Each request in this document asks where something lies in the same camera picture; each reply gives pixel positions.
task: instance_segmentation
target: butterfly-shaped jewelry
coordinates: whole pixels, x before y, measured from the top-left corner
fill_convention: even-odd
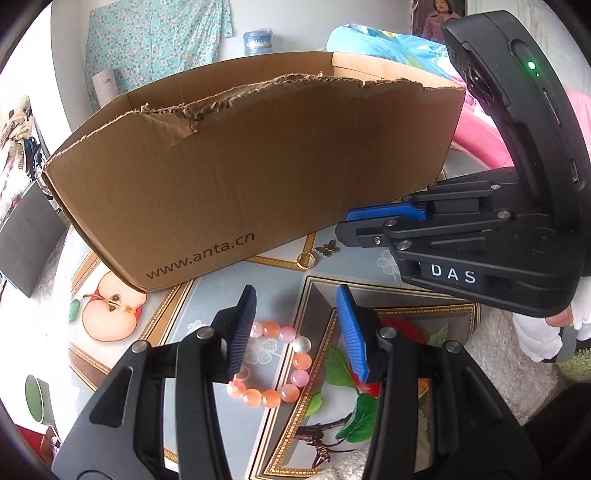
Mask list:
[[[327,244],[322,245],[322,247],[316,247],[314,250],[319,254],[322,254],[323,257],[329,257],[332,254],[337,253],[340,248],[336,246],[336,240],[331,240]]]

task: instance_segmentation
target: green bucket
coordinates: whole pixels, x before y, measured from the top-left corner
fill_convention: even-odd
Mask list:
[[[25,398],[31,416],[37,423],[55,427],[47,382],[29,375],[25,381]]]

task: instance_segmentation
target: brown cardboard box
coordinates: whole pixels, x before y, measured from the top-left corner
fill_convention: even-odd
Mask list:
[[[44,179],[101,260],[156,291],[422,189],[463,98],[452,82],[374,57],[223,61],[117,97]]]

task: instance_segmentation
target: pink blanket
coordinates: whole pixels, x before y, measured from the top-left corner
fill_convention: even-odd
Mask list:
[[[453,79],[466,87],[466,83],[461,77],[455,76]],[[566,93],[579,120],[587,150],[591,154],[591,98],[572,90],[568,90]],[[453,137],[454,142],[482,160],[490,168],[512,166],[513,161],[499,131],[495,126],[489,125],[483,120],[485,115],[478,101],[466,91],[462,114]]]

